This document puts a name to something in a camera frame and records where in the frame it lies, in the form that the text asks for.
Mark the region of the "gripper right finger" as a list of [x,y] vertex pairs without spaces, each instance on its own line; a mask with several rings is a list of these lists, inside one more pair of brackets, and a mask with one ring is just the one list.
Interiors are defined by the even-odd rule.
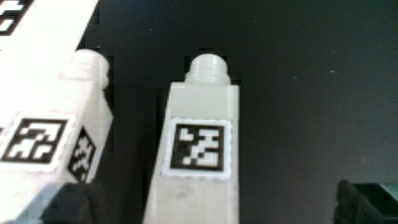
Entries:
[[398,183],[338,184],[337,224],[398,224]]

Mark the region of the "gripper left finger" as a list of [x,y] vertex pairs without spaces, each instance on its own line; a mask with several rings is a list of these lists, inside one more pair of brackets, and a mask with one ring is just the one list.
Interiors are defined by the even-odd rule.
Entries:
[[104,187],[98,184],[67,184],[40,220],[43,224],[109,224]]

